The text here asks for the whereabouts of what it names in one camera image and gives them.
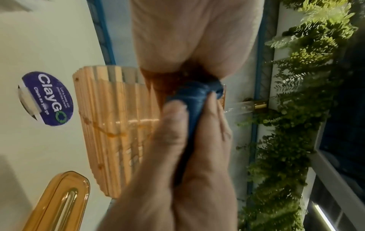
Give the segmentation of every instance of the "round sticker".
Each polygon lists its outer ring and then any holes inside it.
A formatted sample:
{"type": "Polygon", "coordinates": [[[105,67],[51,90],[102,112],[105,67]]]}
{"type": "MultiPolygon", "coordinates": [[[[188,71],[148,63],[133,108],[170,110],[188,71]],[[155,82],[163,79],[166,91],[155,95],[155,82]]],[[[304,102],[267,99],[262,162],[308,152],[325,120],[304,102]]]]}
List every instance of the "round sticker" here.
{"type": "Polygon", "coordinates": [[[73,102],[67,88],[54,76],[44,72],[30,72],[23,76],[18,86],[22,91],[21,102],[27,112],[36,120],[50,126],[59,126],[67,123],[73,114],[73,102]],[[30,110],[22,100],[32,98],[37,110],[30,110]]]}

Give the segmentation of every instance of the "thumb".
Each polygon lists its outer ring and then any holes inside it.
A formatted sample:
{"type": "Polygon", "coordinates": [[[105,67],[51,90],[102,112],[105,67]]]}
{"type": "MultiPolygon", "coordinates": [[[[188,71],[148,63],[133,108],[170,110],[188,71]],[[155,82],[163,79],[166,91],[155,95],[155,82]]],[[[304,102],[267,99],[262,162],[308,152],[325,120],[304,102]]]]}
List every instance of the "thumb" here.
{"type": "Polygon", "coordinates": [[[177,164],[186,146],[187,130],[186,105],[179,100],[166,103],[136,175],[139,185],[148,188],[172,185],[177,164]]]}

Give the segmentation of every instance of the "fingernail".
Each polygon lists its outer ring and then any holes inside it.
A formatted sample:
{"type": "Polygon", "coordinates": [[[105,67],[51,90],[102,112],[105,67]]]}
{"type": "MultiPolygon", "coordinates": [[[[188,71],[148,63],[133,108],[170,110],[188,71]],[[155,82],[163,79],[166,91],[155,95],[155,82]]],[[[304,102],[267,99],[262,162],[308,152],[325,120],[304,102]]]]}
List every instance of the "fingernail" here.
{"type": "Polygon", "coordinates": [[[186,116],[187,106],[183,101],[173,100],[167,102],[162,109],[162,119],[182,119],[186,116]]]}

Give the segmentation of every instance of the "finger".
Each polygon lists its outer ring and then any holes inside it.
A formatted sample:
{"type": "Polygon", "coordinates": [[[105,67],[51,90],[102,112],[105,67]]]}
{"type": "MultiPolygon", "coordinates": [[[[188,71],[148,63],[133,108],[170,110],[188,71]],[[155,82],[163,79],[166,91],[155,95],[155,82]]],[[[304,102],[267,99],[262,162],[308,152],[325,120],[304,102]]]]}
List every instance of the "finger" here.
{"type": "Polygon", "coordinates": [[[227,166],[229,164],[230,153],[232,148],[232,130],[229,127],[228,121],[224,115],[224,110],[220,102],[217,101],[218,104],[218,112],[219,112],[219,122],[221,126],[221,133],[222,133],[222,141],[223,141],[223,154],[225,157],[225,161],[227,166]]]}
{"type": "Polygon", "coordinates": [[[177,163],[186,146],[187,129],[186,105],[179,100],[166,103],[136,174],[138,185],[165,188],[172,184],[177,163]]]}
{"type": "Polygon", "coordinates": [[[222,134],[219,122],[217,98],[211,93],[204,105],[194,139],[194,152],[185,170],[184,180],[196,177],[198,173],[215,171],[223,161],[222,134]]]}

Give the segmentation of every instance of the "light fixture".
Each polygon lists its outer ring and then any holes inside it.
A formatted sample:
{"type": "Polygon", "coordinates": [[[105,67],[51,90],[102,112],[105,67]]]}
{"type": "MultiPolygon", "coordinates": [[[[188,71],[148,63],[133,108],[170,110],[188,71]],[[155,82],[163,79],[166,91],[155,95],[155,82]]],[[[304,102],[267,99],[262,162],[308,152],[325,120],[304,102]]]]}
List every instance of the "light fixture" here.
{"type": "Polygon", "coordinates": [[[331,224],[330,220],[328,220],[327,216],[324,214],[321,207],[319,205],[315,204],[315,203],[313,203],[313,207],[316,209],[317,213],[321,216],[322,220],[326,223],[328,229],[330,231],[336,231],[334,226],[331,224]]]}

